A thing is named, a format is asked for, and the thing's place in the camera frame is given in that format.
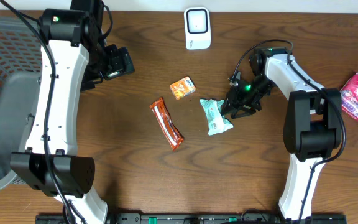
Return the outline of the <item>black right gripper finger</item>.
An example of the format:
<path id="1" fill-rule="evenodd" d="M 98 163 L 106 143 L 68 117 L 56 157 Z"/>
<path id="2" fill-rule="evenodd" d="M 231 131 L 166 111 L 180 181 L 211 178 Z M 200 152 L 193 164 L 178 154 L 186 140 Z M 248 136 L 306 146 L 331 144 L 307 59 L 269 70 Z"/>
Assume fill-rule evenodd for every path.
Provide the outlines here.
<path id="1" fill-rule="evenodd" d="M 241 118 L 241 117 L 246 117 L 246 116 L 251 116 L 253 114 L 256 113 L 256 110 L 253 108 L 238 108 L 235 109 L 232 113 L 231 113 L 231 118 L 232 119 L 237 119 L 237 118 Z"/>
<path id="2" fill-rule="evenodd" d="M 226 99 L 221 107 L 221 115 L 225 116 L 227 114 L 231 114 L 231 112 L 232 112 L 231 102 L 228 99 Z"/>

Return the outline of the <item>mint green wipes pack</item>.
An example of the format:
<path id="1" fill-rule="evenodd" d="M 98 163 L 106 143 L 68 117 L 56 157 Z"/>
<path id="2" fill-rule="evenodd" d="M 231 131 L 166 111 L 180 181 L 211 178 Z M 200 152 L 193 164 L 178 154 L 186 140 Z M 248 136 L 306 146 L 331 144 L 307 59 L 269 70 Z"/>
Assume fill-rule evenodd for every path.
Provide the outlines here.
<path id="1" fill-rule="evenodd" d="M 208 135 L 223 133 L 232 129 L 234 125 L 221 115 L 221 106 L 224 100 L 200 99 L 208 123 Z"/>

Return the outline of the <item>small orange tissue pack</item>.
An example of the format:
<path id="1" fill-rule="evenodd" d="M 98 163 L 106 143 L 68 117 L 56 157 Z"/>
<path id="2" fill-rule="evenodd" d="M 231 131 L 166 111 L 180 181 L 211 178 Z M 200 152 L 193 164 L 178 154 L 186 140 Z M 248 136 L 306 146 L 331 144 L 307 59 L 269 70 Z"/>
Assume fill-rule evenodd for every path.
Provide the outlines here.
<path id="1" fill-rule="evenodd" d="M 176 100 L 192 94 L 196 91 L 196 86 L 189 76 L 186 76 L 170 85 L 170 89 Z"/>

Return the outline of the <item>orange-red snack bar wrapper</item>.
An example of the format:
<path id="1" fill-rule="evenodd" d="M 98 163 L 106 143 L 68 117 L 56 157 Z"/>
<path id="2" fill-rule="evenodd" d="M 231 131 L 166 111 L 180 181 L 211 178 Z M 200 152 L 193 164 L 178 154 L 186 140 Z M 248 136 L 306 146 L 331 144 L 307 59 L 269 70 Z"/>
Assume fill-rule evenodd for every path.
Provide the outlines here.
<path id="1" fill-rule="evenodd" d="M 150 105 L 150 109 L 155 115 L 157 122 L 170 144 L 172 151 L 175 151 L 184 141 L 184 137 L 172 123 L 170 113 L 168 112 L 162 97 Z"/>

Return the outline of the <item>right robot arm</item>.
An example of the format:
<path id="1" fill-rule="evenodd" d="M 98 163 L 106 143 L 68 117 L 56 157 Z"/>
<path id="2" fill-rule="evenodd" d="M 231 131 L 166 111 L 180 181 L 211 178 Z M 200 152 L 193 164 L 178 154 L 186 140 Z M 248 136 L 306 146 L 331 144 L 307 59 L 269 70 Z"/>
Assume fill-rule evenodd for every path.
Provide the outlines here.
<path id="1" fill-rule="evenodd" d="M 287 180 L 278 201 L 286 223 L 308 223 L 311 201 L 323 166 L 341 153 L 346 129 L 341 116 L 341 93 L 315 82 L 286 47 L 253 47 L 246 52 L 254 79 L 235 71 L 230 79 L 223 116 L 251 116 L 262 109 L 261 99 L 277 87 L 288 101 L 283 142 L 290 156 Z"/>

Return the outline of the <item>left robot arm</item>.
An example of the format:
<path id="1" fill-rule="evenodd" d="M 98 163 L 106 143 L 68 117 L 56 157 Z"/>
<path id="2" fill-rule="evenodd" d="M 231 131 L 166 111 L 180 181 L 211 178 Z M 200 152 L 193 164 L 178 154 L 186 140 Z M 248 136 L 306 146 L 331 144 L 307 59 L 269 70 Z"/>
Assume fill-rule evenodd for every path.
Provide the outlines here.
<path id="1" fill-rule="evenodd" d="M 44 10 L 33 30 L 42 46 L 36 114 L 10 167 L 31 188 L 61 201 L 67 223 L 109 221 L 93 185 L 94 159 L 78 155 L 76 139 L 80 93 L 135 70 L 125 47 L 106 44 L 107 12 L 102 1 L 73 1 L 69 9 Z"/>

